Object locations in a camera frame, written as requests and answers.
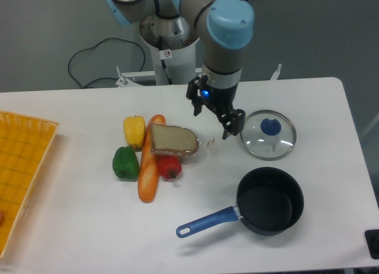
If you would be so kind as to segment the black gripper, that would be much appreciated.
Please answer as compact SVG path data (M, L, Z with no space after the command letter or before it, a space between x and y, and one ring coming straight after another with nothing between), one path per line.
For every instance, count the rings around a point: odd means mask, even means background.
M203 105L219 115L224 131L222 139L237 136L244 128L245 111L233 108L237 84L229 88L216 88L210 85L207 75L196 76L189 81L186 97L192 103L194 116L201 113Z

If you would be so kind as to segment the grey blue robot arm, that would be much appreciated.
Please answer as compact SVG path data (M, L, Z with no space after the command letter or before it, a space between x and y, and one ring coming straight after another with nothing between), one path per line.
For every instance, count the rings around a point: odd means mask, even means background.
M258 0L105 0L120 25L137 23L158 84L187 84L194 114L214 113L236 136L245 112L233 107L253 36Z

